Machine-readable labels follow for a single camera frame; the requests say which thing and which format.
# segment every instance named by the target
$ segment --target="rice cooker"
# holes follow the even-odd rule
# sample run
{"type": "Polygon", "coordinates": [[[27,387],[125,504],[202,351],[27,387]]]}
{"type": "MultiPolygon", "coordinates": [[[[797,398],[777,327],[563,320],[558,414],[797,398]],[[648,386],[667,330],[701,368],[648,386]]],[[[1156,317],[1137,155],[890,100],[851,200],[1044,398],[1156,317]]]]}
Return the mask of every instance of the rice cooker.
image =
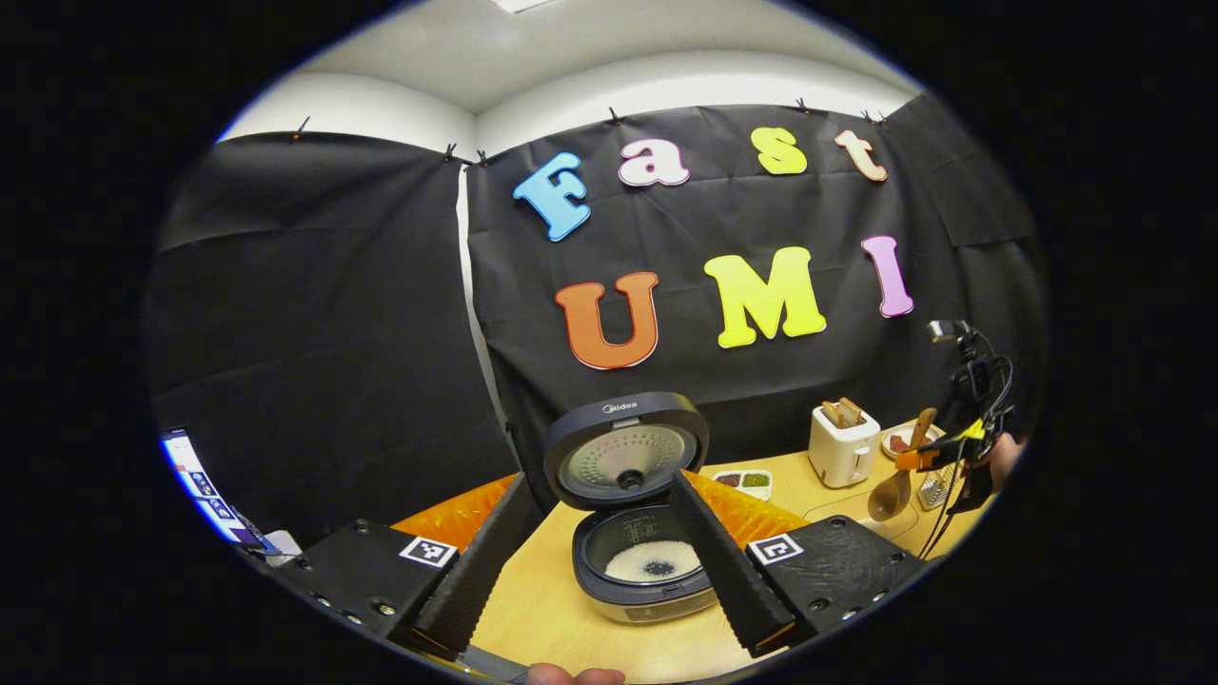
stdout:
{"type": "Polygon", "coordinates": [[[653,623],[717,602],[669,508],[672,478],[697,473],[710,429],[682,395],[641,392],[572,410],[546,435],[546,478],[575,529],[575,579],[602,614],[653,623]]]}

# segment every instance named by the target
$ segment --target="foam letter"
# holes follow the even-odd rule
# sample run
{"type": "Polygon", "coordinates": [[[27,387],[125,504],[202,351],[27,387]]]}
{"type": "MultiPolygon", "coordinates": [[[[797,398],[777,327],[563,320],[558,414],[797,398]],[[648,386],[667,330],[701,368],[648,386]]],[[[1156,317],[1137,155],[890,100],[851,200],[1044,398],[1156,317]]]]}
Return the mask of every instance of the foam letter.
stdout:
{"type": "Polygon", "coordinates": [[[901,267],[896,263],[896,239],[892,235],[872,235],[862,241],[862,249],[876,263],[879,277],[879,313],[884,318],[899,317],[914,311],[914,299],[905,293],[901,267]]]}
{"type": "Polygon", "coordinates": [[[862,176],[877,183],[888,178],[888,169],[876,166],[876,163],[871,161],[871,155],[867,154],[871,152],[871,143],[860,139],[853,130],[843,130],[837,138],[833,139],[833,143],[837,143],[838,145],[845,147],[847,152],[850,152],[850,158],[854,160],[854,166],[859,167],[862,176]]]}
{"type": "Polygon", "coordinates": [[[555,243],[592,216],[592,210],[586,205],[572,205],[566,201],[568,195],[583,197],[588,191],[580,177],[564,171],[579,166],[579,157],[570,152],[559,152],[512,191],[513,197],[529,200],[529,204],[546,219],[549,224],[549,239],[555,243]],[[549,178],[555,173],[558,183],[551,183],[549,178]]]}
{"type": "Polygon", "coordinates": [[[626,161],[618,168],[618,178],[626,185],[650,185],[657,180],[664,185],[681,185],[689,180],[689,169],[681,165],[681,150],[667,140],[650,138],[627,143],[621,156],[626,161]]]}
{"type": "Polygon", "coordinates": [[[816,308],[812,280],[808,275],[808,262],[812,256],[804,247],[783,247],[773,255],[770,282],[753,271],[738,255],[715,257],[703,267],[719,282],[719,297],[723,305],[723,333],[719,335],[720,347],[752,345],[758,334],[749,328],[745,310],[766,338],[778,333],[778,319],[783,307],[787,321],[782,332],[794,338],[825,330],[825,317],[816,308]]]}
{"type": "Polygon", "coordinates": [[[600,296],[605,289],[599,283],[580,283],[559,290],[554,301],[566,314],[566,336],[575,358],[604,371],[632,367],[652,356],[659,340],[652,289],[659,282],[654,273],[642,271],[628,273],[614,284],[626,294],[630,322],[635,327],[635,334],[624,345],[605,341],[604,329],[600,328],[600,296]]]}
{"type": "Polygon", "coordinates": [[[795,147],[795,137],[784,128],[755,128],[753,146],[761,151],[758,161],[772,174],[804,173],[808,157],[795,147]]]}

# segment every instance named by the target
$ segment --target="rice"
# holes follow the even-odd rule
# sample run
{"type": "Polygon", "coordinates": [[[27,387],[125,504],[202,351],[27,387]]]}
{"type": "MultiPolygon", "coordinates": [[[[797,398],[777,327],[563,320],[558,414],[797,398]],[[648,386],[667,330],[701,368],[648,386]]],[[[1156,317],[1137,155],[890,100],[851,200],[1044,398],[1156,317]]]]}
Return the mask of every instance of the rice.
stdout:
{"type": "Polygon", "coordinates": [[[653,583],[697,570],[702,563],[689,542],[663,540],[627,547],[609,559],[605,575],[627,583],[653,583]]]}

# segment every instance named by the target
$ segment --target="letter m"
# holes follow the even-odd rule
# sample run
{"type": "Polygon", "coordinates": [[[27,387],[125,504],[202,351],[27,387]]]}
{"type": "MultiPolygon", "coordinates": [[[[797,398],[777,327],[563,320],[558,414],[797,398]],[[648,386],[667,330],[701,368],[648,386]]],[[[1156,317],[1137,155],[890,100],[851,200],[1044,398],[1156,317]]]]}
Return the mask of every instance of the letter m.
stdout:
{"type": "Polygon", "coordinates": [[[804,247],[783,247],[773,255],[770,280],[761,280],[753,267],[738,255],[715,257],[703,267],[719,283],[719,296],[723,305],[723,333],[719,335],[721,347],[752,345],[758,334],[745,318],[745,312],[766,338],[778,333],[778,321],[783,308],[787,321],[782,332],[794,338],[825,330],[826,321],[816,308],[812,280],[808,274],[811,255],[804,247]]]}

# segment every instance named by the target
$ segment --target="toaster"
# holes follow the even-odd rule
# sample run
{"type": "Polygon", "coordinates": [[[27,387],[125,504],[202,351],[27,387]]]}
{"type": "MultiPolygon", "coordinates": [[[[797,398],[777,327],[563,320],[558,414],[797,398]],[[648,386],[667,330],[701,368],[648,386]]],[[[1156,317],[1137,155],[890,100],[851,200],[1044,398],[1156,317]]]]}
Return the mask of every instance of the toaster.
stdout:
{"type": "Polygon", "coordinates": [[[879,449],[879,423],[865,411],[859,413],[864,419],[859,425],[838,428],[822,407],[812,410],[808,461],[826,488],[845,488],[871,475],[879,449]]]}

